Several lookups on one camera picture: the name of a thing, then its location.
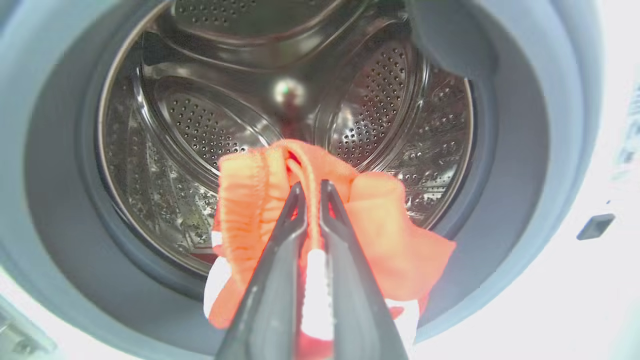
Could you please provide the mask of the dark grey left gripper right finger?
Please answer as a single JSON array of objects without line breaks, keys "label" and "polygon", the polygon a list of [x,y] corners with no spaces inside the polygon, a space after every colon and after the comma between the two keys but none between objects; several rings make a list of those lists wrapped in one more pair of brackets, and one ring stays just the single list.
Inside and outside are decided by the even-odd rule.
[{"label": "dark grey left gripper right finger", "polygon": [[320,230],[334,317],[333,358],[406,360],[402,339],[338,189],[324,179],[320,191]]}]

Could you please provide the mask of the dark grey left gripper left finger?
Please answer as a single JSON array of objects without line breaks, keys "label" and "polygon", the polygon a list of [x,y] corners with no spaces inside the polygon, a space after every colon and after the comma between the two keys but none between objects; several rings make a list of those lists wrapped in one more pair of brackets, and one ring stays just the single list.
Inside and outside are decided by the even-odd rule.
[{"label": "dark grey left gripper left finger", "polygon": [[306,196],[295,183],[215,354],[217,360],[295,358],[299,259],[306,237]]}]

